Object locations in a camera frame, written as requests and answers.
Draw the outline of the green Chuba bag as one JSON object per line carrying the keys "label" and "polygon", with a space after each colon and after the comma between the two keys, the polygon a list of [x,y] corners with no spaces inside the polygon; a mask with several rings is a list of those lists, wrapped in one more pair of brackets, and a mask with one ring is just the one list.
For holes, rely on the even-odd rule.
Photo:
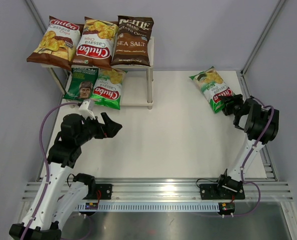
{"label": "green Chuba bag", "polygon": [[189,78],[204,95],[215,114],[222,111],[225,107],[220,97],[232,97],[235,95],[214,66],[210,67],[208,70],[189,76]]}
{"label": "green Chuba bag", "polygon": [[98,76],[89,99],[96,105],[120,110],[123,81],[127,71],[99,69]]}

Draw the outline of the green Keogh's chips bag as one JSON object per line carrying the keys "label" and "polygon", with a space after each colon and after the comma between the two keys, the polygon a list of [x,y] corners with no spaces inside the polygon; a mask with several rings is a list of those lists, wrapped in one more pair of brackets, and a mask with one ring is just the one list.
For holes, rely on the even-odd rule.
{"label": "green Keogh's chips bag", "polygon": [[89,99],[98,74],[98,68],[72,68],[71,82],[63,98],[72,101]]}

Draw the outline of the brown Kettle sea salt bag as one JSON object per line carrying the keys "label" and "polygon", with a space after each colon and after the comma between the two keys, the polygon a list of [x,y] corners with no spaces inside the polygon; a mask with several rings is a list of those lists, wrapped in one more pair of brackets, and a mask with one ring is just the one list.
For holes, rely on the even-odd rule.
{"label": "brown Kettle sea salt bag", "polygon": [[148,44],[154,20],[152,17],[118,16],[118,32],[112,66],[150,66]]}

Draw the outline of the brown Chuba cassava chips bag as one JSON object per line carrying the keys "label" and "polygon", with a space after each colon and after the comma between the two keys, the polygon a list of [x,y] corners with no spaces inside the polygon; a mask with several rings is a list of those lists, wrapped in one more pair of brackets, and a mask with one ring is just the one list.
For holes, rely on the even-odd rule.
{"label": "brown Chuba cassava chips bag", "polygon": [[71,70],[72,59],[81,39],[84,25],[49,17],[48,28],[27,62]]}

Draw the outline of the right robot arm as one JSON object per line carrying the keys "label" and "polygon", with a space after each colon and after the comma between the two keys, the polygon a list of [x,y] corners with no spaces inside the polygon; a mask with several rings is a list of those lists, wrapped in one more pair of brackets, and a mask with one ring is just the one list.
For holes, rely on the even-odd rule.
{"label": "right robot arm", "polygon": [[280,112],[254,96],[246,100],[241,94],[219,98],[224,103],[224,114],[234,115],[233,125],[245,133],[245,138],[234,163],[219,176],[215,192],[223,199],[242,199],[243,185],[251,163],[278,134]]}

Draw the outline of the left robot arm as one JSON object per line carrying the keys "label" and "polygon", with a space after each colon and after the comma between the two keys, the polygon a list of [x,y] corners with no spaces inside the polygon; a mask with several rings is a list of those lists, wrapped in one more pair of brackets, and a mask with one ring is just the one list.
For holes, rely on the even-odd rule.
{"label": "left robot arm", "polygon": [[75,175],[69,190],[61,195],[62,188],[71,175],[82,153],[82,145],[91,139],[115,137],[122,125],[101,113],[103,123],[96,117],[83,117],[72,113],[61,123],[53,146],[46,160],[46,175],[35,199],[22,219],[9,230],[15,240],[59,240],[66,221],[81,200],[93,198],[98,189],[94,176]]}

